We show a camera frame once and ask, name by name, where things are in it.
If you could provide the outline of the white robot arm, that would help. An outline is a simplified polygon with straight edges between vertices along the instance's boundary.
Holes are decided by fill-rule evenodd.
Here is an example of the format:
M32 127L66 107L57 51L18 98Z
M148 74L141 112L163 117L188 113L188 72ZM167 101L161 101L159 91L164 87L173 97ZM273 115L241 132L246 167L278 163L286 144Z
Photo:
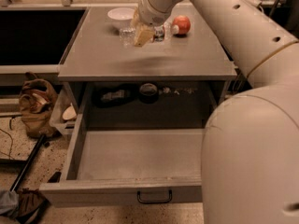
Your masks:
M182 0L139 0L160 25ZM205 224L299 224L299 42L246 0L190 0L251 88L221 103L202 143Z

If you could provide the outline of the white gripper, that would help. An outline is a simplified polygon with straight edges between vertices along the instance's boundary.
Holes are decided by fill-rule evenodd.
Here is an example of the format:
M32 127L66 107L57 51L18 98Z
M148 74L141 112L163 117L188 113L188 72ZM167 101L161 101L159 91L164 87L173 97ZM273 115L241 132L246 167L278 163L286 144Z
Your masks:
M154 30L149 26L162 25L171 15L173 7L182 0L139 0L130 26L135 29L134 45L143 47L154 37Z

